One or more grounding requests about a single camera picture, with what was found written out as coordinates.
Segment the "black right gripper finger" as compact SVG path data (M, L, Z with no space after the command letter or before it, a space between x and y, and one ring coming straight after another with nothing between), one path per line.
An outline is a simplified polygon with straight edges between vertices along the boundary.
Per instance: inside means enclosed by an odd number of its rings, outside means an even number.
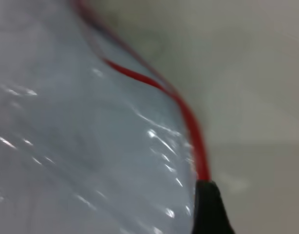
M235 234L215 182L197 180L193 234Z

